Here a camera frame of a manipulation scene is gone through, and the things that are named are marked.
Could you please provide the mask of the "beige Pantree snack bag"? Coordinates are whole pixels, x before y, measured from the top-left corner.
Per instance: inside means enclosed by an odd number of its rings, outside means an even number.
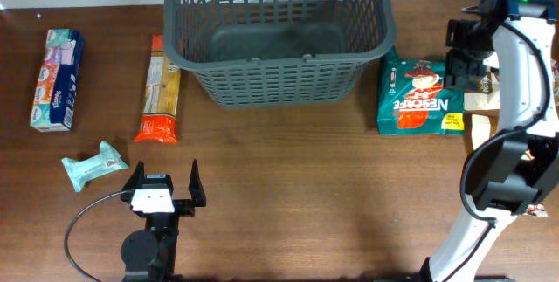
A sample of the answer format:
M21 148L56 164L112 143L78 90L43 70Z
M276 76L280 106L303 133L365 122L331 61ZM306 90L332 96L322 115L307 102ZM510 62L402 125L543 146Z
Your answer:
M471 147L470 149L474 151L480 147L484 142L488 141L497 132L498 119L496 117L481 115L481 114L471 114L471 126L468 129ZM531 217L548 217L549 214L545 210L543 204L530 204L524 216Z

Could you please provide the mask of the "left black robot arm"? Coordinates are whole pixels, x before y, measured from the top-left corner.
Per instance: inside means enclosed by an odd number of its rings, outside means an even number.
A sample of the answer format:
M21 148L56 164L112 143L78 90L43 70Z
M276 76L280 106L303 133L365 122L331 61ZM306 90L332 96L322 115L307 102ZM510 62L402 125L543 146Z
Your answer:
M207 199L197 161L192 162L187 199L173 197L174 186L168 174L147 175L138 162L134 173L121 189L120 199L145 220L145 227L129 234L121 244L125 281L182 281L175 273L179 221L193 217Z

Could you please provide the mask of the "green Nescafe bag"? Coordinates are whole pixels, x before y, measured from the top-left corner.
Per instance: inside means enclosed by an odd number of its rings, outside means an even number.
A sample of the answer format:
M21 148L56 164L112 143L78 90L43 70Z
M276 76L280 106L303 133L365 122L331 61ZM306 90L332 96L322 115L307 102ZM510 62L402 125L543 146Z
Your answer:
M464 92L444 87L445 63L399 58L392 48L379 65L376 124L381 135L462 135Z

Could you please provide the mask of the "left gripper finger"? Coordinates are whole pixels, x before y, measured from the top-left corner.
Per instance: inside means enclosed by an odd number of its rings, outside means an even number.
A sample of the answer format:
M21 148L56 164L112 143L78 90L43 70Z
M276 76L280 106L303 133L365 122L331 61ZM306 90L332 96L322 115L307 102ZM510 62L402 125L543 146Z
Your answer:
M189 193L192 199L205 199L206 195L202 185L197 160L194 159L190 171Z
M135 171L126 181L126 183L122 187L122 190L125 191L125 190L139 189L142 185L143 177L144 177L144 163L143 161L138 161L135 167Z

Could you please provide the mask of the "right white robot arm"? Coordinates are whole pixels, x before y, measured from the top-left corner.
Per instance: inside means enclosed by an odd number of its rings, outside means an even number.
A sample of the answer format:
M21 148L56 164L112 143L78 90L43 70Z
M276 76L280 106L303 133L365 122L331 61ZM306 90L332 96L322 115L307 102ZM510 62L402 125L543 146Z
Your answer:
M411 281L473 281L499 235L558 184L558 115L551 69L556 0L479 0L478 20L449 21L448 86L491 67L500 79L496 133L462 168L459 216Z

